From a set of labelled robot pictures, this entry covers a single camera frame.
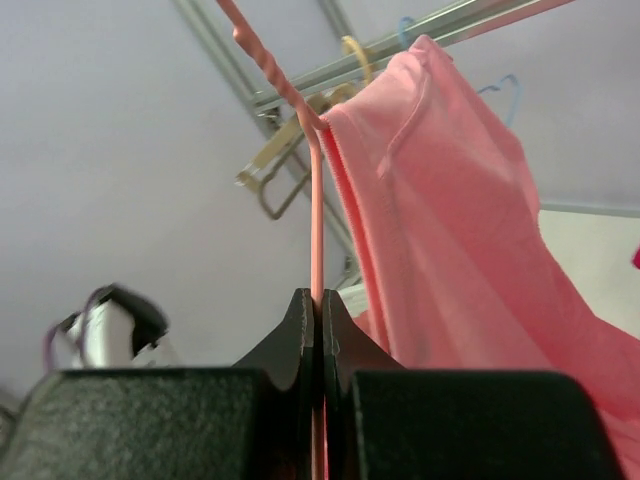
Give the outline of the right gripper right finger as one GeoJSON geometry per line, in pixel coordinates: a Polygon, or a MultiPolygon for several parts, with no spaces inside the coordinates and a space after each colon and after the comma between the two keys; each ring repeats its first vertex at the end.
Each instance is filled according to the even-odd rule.
{"type": "Polygon", "coordinates": [[[323,299],[332,479],[620,479],[586,391],[549,371],[402,367],[323,299]]]}

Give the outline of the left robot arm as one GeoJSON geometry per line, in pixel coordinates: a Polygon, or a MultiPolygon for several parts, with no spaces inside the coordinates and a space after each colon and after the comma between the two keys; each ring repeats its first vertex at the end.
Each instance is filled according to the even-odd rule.
{"type": "Polygon", "coordinates": [[[71,365],[83,368],[150,368],[179,364],[169,341],[169,321],[146,297],[120,284],[94,290],[84,307],[49,328],[44,336],[44,370],[57,368],[55,341],[73,354],[71,365]]]}

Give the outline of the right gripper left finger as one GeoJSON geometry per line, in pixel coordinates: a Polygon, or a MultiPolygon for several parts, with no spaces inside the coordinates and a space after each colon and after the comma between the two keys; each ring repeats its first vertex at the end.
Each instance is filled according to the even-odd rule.
{"type": "Polygon", "coordinates": [[[23,403],[5,479],[310,479],[308,290],[229,367],[58,370],[23,403]]]}

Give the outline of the red t shirt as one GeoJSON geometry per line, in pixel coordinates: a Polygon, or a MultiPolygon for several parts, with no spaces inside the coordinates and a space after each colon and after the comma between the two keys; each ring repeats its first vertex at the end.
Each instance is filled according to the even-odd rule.
{"type": "Polygon", "coordinates": [[[640,269],[640,248],[635,251],[631,263],[636,269],[640,269]]]}

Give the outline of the pink wire hanger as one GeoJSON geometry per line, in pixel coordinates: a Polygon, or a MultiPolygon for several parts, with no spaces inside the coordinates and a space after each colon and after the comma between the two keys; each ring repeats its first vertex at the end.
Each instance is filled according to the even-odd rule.
{"type": "Polygon", "coordinates": [[[220,8],[234,26],[236,43],[253,59],[278,94],[296,111],[299,124],[307,139],[311,160],[311,249],[310,294],[305,302],[304,345],[302,358],[304,369],[309,372],[307,385],[310,390],[307,422],[310,434],[310,477],[325,479],[327,465],[325,454],[326,422],[324,412],[324,364],[322,360],[322,302],[324,294],[324,189],[322,149],[317,135],[327,127],[301,93],[289,82],[274,56],[266,49],[259,36],[232,1],[221,1],[220,8]]]}

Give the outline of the beige plastic hanger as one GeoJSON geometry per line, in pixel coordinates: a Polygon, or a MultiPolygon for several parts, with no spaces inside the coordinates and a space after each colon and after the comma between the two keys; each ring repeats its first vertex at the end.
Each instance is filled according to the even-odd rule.
{"type": "Polygon", "coordinates": [[[341,38],[343,58],[321,67],[312,78],[300,84],[304,94],[321,94],[324,110],[353,98],[364,86],[370,84],[379,70],[375,49],[363,46],[356,38],[341,38]]]}

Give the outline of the light pink t shirt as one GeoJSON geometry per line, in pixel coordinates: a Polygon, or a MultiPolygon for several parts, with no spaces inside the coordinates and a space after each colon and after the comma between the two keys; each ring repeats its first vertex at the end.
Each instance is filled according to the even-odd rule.
{"type": "Polygon", "coordinates": [[[419,37],[325,119],[367,333],[409,367],[573,376],[637,478],[639,342],[592,312],[548,250],[519,140],[447,53],[419,37]]]}

